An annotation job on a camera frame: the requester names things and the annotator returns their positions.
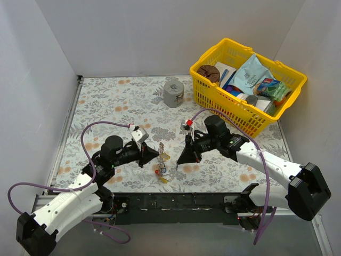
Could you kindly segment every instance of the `small toy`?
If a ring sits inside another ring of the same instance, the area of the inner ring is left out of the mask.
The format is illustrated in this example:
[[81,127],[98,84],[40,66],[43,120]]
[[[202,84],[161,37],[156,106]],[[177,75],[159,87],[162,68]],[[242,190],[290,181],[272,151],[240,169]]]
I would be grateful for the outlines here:
[[159,144],[159,164],[158,164],[158,169],[155,170],[155,174],[158,176],[159,180],[162,183],[166,184],[168,182],[168,180],[163,178],[163,176],[165,176],[166,175],[165,173],[167,172],[165,160],[169,160],[171,157],[164,152],[164,149],[165,149],[165,145],[162,142],[160,142],[160,144]]

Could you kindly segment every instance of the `red component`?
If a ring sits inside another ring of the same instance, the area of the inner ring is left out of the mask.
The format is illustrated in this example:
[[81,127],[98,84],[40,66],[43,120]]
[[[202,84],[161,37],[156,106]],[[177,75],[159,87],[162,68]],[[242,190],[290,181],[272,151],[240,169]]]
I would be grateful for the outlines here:
[[264,83],[270,84],[272,82],[273,79],[271,78],[266,78],[263,80]]

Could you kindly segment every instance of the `white wall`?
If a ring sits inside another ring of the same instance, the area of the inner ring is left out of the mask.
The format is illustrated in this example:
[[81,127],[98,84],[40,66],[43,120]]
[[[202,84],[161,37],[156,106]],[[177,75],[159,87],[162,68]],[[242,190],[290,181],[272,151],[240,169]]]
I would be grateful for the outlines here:
[[[34,0],[0,0],[0,254],[20,255],[10,185],[46,184],[77,77]],[[30,212],[30,187],[13,191]]]
[[276,59],[308,76],[282,123],[294,160],[315,163],[327,180],[322,221],[341,255],[341,2],[306,0]]
[[188,74],[229,37],[275,57],[304,0],[36,0],[77,75]]

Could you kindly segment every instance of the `table surface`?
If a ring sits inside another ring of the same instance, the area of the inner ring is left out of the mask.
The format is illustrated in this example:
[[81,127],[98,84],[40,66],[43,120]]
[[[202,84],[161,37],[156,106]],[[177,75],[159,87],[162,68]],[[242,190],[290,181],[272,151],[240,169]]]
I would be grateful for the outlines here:
[[[178,108],[169,108],[163,102],[163,86],[171,79],[178,79],[185,86],[184,102]],[[139,125],[149,134],[148,146],[158,150],[162,142],[170,155],[165,163],[167,184],[156,177],[158,161],[153,159],[144,168],[136,163],[117,167],[115,176],[105,185],[112,192],[241,192],[252,182],[265,183],[264,174],[221,156],[217,150],[204,153],[200,164],[184,164],[176,169],[175,161],[185,139],[180,123],[192,118],[201,108],[194,102],[190,76],[84,79],[55,186],[67,187],[88,163],[80,145],[80,134],[86,125],[96,121]],[[209,111],[201,113],[194,122],[195,129],[206,131],[204,119],[209,115],[212,115]],[[231,132],[237,132],[230,124],[226,125]],[[127,128],[107,124],[92,126],[85,135],[85,147],[90,155],[110,135],[119,135],[124,143],[131,140]],[[288,159],[278,123],[269,125],[256,141],[268,152]],[[279,186],[273,180],[271,185]]]

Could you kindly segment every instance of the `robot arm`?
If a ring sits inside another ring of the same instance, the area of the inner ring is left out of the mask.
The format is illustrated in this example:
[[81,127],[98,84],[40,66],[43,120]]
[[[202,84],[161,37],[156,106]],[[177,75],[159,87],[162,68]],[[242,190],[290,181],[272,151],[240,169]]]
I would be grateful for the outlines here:
[[140,167],[157,157],[157,151],[144,142],[148,134],[138,126],[133,139],[123,147],[122,138],[110,136],[101,150],[92,157],[96,177],[82,190],[76,188],[90,182],[93,170],[90,164],[68,187],[70,192],[58,194],[51,202],[31,215],[18,218],[17,241],[30,255],[49,255],[60,238],[76,224],[96,212],[109,212],[113,207],[113,194],[103,185],[115,174],[115,167],[137,161]]
[[[264,172],[260,152],[254,144],[241,135],[231,134],[225,121],[219,116],[213,115],[205,119],[208,133],[193,131],[191,124],[191,121],[181,124],[181,129],[187,135],[185,148],[177,164],[199,163],[202,153],[217,149],[227,158]],[[302,166],[268,152],[262,153],[270,177],[282,185],[271,187],[269,205],[291,209],[300,218],[312,220],[331,196],[320,169],[312,163]],[[265,192],[266,186],[253,183],[232,202],[232,206],[236,209],[264,206]]]

